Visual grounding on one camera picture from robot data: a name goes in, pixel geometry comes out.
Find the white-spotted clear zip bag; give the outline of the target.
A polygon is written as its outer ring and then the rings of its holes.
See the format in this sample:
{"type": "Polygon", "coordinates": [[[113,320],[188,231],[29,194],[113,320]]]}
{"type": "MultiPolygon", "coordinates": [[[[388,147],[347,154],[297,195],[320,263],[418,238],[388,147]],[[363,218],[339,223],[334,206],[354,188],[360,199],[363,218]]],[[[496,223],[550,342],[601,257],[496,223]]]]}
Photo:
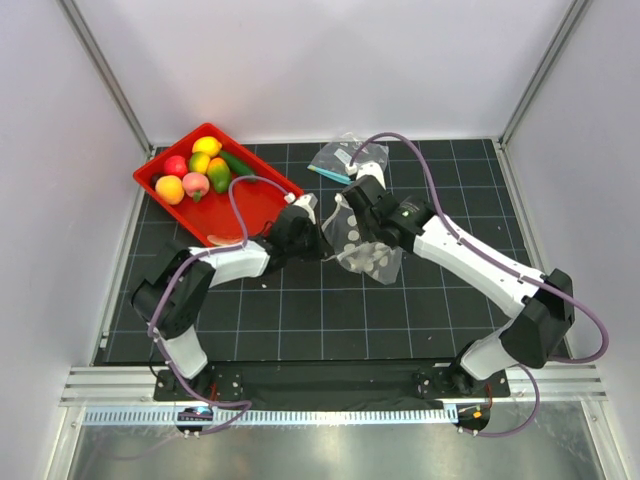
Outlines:
{"type": "Polygon", "coordinates": [[[322,231],[334,250],[334,259],[351,273],[362,273],[389,285],[396,281],[402,259],[399,247],[391,248],[379,241],[365,240],[353,209],[342,194],[334,196],[335,209],[324,221],[322,231]]]}

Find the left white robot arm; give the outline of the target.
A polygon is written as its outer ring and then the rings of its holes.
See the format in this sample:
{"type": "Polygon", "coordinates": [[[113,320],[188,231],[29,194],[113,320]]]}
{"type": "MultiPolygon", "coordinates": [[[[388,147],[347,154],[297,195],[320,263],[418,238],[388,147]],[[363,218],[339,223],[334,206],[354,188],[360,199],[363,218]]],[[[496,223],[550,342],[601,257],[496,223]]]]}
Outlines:
{"type": "Polygon", "coordinates": [[[317,223],[312,194],[285,206],[275,222],[244,243],[187,248],[167,243],[132,289],[130,304],[147,324],[151,338],[179,373],[176,386],[190,400],[208,395],[208,358],[195,322],[210,288],[243,278],[259,278],[291,259],[319,261],[332,253],[317,223]]]}

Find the green orange toy mango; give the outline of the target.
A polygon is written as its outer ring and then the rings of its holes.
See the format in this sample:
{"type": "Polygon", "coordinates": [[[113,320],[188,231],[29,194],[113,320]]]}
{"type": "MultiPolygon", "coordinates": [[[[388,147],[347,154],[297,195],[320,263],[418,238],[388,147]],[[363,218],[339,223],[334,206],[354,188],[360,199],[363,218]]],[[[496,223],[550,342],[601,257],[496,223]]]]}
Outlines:
{"type": "Polygon", "coordinates": [[[223,194],[229,189],[232,181],[231,170],[221,157],[211,159],[206,176],[216,193],[223,194]]]}

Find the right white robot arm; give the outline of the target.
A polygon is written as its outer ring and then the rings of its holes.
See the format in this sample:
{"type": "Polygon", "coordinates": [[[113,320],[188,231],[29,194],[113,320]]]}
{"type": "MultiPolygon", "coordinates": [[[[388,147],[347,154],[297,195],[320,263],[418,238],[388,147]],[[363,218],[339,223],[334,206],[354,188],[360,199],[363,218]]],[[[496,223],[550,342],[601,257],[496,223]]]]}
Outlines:
{"type": "Polygon", "coordinates": [[[493,374],[521,364],[542,368],[572,326],[570,277],[550,275],[494,250],[441,216],[423,195],[398,201],[372,175],[335,197],[347,240],[401,249],[436,263],[485,295],[508,316],[499,330],[468,344],[449,368],[453,389],[475,395],[493,374]]]}

